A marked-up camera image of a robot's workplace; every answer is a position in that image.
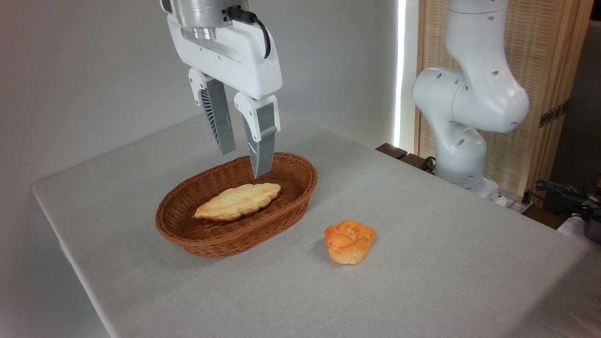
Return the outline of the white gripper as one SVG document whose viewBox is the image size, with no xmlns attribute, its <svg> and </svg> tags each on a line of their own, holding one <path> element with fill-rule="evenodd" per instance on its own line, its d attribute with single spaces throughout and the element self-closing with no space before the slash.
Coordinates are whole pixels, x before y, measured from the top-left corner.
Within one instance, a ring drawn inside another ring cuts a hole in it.
<svg viewBox="0 0 601 338">
<path fill-rule="evenodd" d="M 265 58 L 264 34 L 257 25 L 234 21 L 217 28 L 215 40 L 201 40 L 173 15 L 167 21 L 178 55 L 192 67 L 191 90 L 219 150 L 225 155 L 236 149 L 225 84 L 239 91 L 234 103 L 243 117 L 254 177 L 265 175 L 272 167 L 275 134 L 281 130 L 273 94 L 282 87 L 283 77 L 273 38 Z"/>
</svg>

